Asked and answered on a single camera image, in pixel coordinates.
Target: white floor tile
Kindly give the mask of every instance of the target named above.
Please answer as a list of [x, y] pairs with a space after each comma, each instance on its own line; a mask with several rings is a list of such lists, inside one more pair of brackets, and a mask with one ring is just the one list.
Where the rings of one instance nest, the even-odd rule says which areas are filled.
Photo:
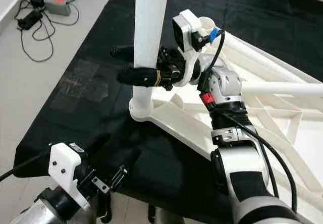
[[148, 204], [130, 198], [124, 224], [149, 224]]
[[[1, 62], [14, 62], [20, 60], [26, 64], [46, 64], [63, 67], [65, 69], [107, 2], [108, 0], [76, 0], [73, 2], [80, 12], [79, 21], [73, 26], [54, 24], [56, 28], [56, 32], [52, 36], [54, 55], [44, 63], [34, 63], [24, 55], [20, 45], [20, 31], [16, 29], [17, 22], [13, 20], [1, 35], [0, 49], [1, 54], [5, 55], [4, 58], [1, 58]], [[28, 9], [23, 10], [18, 18], [23, 18], [30, 11], [31, 10]], [[68, 17], [51, 15], [48, 12], [47, 14], [52, 20], [67, 24], [74, 22], [77, 17], [77, 12], [72, 6], [71, 15]], [[42, 21], [46, 22], [47, 18], [44, 16]], [[48, 23], [46, 23], [46, 25], [50, 33], [52, 28], [50, 28]], [[30, 30], [24, 31], [23, 41], [26, 51], [29, 52], [33, 58], [43, 59], [50, 55], [51, 47], [49, 40], [37, 42], [32, 39], [31, 35], [36, 28], [37, 26], [34, 26]], [[39, 34], [37, 33], [35, 37], [43, 38], [46, 35], [44, 28], [40, 29], [40, 31], [41, 32]]]
[[18, 216], [23, 210], [34, 203], [36, 197], [47, 187], [52, 190], [57, 186], [52, 177], [29, 178], [28, 183], [20, 196], [19, 202], [13, 212], [13, 217]]
[[3, 65], [0, 69], [0, 134], [20, 141], [61, 76], [48, 65]]
[[185, 224], [204, 224], [202, 222], [196, 221], [196, 220], [192, 220], [189, 218], [184, 218]]
[[[18, 142], [10, 139], [0, 139], [0, 175], [12, 169], [15, 150]], [[0, 183], [0, 217], [1, 223], [10, 222], [15, 206], [24, 192], [28, 179], [10, 176]]]
[[111, 196], [112, 220], [109, 224], [123, 224], [129, 204], [129, 197], [119, 193], [112, 193]]

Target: white pipe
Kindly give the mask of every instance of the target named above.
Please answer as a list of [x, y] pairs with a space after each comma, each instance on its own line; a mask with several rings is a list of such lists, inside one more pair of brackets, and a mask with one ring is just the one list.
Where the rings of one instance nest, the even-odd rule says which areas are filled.
[[[155, 68], [167, 0], [136, 0], [134, 67]], [[144, 121], [153, 110], [152, 88], [133, 87], [131, 116]]]
[[274, 93], [323, 96], [323, 84], [289, 82], [242, 82], [242, 93]]
[[246, 57], [256, 61], [260, 65], [263, 65], [267, 69], [273, 70], [274, 72], [278, 73], [279, 75], [283, 76], [286, 80], [293, 82], [293, 83], [306, 83], [301, 78], [297, 77], [287, 69], [281, 67], [280, 65], [274, 63], [269, 58], [265, 57], [264, 55], [258, 53], [257, 51], [251, 49], [244, 43], [240, 42], [235, 36], [231, 35], [230, 33], [226, 32], [226, 39], [224, 42], [225, 46], [228, 46], [240, 54], [245, 55]]

